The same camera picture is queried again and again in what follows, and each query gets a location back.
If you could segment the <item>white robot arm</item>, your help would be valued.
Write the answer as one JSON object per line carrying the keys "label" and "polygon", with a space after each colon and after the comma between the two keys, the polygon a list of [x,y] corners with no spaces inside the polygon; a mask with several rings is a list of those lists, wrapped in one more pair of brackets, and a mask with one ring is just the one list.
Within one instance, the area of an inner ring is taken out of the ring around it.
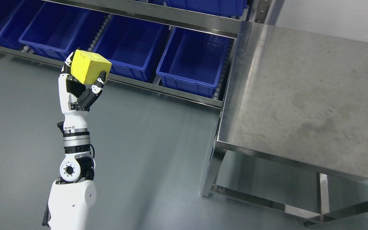
{"label": "white robot arm", "polygon": [[95,149],[86,128],[65,129],[64,122],[57,127],[63,135],[65,157],[52,184],[42,225],[51,230],[85,230],[97,198]]}

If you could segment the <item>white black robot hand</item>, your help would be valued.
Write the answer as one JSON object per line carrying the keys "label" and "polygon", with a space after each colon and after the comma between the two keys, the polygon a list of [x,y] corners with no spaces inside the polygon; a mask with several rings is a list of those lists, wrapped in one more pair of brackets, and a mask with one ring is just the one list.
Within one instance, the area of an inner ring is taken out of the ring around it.
{"label": "white black robot hand", "polygon": [[65,120],[57,126],[66,134],[88,130],[86,116],[103,92],[108,79],[108,73],[103,70],[94,78],[95,82],[90,87],[81,83],[71,74],[74,54],[73,51],[65,59],[58,78],[60,109]]}

